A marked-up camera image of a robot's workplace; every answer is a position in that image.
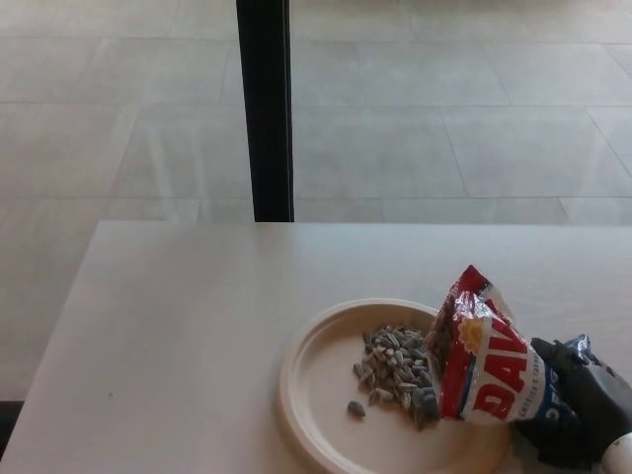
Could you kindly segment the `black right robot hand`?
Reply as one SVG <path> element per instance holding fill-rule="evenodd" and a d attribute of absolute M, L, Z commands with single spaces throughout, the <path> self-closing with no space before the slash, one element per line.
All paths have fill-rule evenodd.
<path fill-rule="evenodd" d="M 587 361 L 559 341 L 531 345 L 559 376 L 561 400 L 578 417 L 574 427 L 536 420 L 514 426 L 540 462 L 568 469 L 596 464 L 604 473 L 631 471 L 631 386 L 610 366 Z"/>

